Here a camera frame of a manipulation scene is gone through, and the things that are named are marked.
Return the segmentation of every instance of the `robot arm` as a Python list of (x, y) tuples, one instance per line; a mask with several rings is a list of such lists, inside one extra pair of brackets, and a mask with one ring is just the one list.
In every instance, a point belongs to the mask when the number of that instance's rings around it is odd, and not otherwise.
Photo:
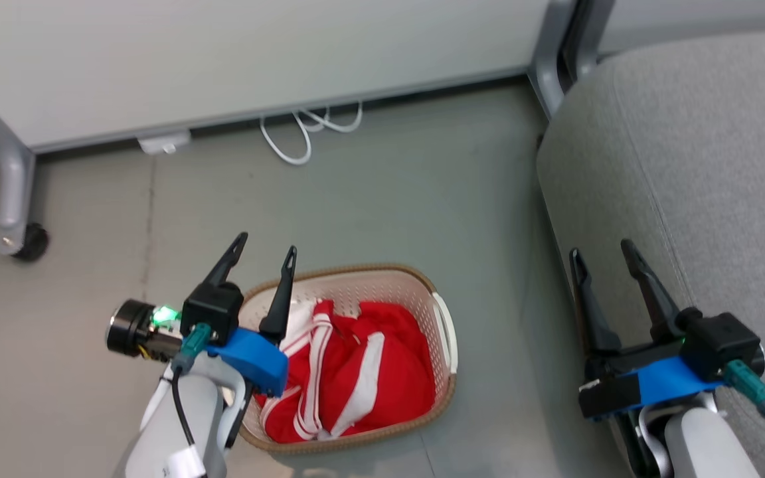
[(622, 253), (652, 323), (651, 344), (628, 349), (607, 326), (582, 254), (570, 253), (586, 355), (578, 396), (584, 417), (611, 421), (635, 476), (755, 478), (713, 391), (734, 387), (765, 417), (760, 339), (732, 314), (680, 311), (634, 243), (622, 241)]
[(227, 282), (246, 242), (236, 237), (182, 313), (130, 299), (113, 315), (109, 350), (170, 362), (116, 477), (224, 478), (252, 393), (279, 396), (288, 358), (279, 350), (288, 326), (297, 248), (291, 247), (259, 332), (238, 327), (243, 295)]

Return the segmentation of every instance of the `teal cable connector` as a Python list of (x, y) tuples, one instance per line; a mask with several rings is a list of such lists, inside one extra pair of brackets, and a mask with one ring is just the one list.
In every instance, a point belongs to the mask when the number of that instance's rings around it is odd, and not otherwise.
[(200, 352), (206, 350), (211, 338), (212, 327), (206, 323), (197, 324), (191, 334), (182, 341), (182, 348), (170, 362), (170, 369), (175, 371), (181, 368), (182, 373), (188, 373)]
[(751, 400), (765, 418), (765, 384), (743, 360), (728, 362), (728, 366), (725, 366), (724, 381)]

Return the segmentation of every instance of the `black cable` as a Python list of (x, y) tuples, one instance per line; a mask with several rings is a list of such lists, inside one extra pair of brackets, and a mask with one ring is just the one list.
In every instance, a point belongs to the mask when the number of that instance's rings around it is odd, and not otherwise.
[(194, 435), (191, 433), (191, 427), (188, 426), (188, 418), (185, 417), (185, 411), (182, 409), (182, 398), (179, 396), (179, 377), (182, 376), (182, 367), (177, 366), (173, 371), (173, 380), (170, 381), (170, 388), (173, 390), (173, 405), (176, 405), (176, 415), (179, 415), (179, 423), (182, 423), (182, 432), (185, 433), (185, 439), (188, 446), (194, 446)]

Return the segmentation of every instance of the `green led light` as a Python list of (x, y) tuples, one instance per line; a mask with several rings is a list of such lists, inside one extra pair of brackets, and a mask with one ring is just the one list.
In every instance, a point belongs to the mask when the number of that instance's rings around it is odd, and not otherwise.
[(152, 311), (152, 323), (160, 326), (171, 321), (179, 320), (179, 312), (174, 311), (166, 305), (162, 305)]

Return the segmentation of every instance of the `red cloth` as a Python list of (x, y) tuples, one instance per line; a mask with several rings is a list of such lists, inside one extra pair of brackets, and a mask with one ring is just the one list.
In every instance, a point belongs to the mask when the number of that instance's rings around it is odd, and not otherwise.
[(369, 432), (415, 420), (433, 406), (427, 339), (409, 311), (363, 302), (352, 318), (334, 315), (333, 307), (324, 300), (310, 318), (292, 315), (292, 329), (301, 333), (280, 346), (289, 356), (286, 392), (256, 397), (261, 424), (276, 442)]

